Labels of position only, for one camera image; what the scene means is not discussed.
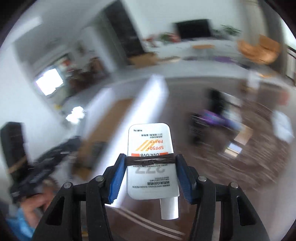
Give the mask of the person's left hand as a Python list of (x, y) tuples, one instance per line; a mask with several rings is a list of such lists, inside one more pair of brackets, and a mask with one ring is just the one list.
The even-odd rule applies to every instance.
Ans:
[(57, 193), (56, 187), (52, 185), (43, 185), (41, 193), (27, 197), (21, 202), (21, 209), (29, 226), (36, 228), (41, 220), (42, 214), (49, 207)]

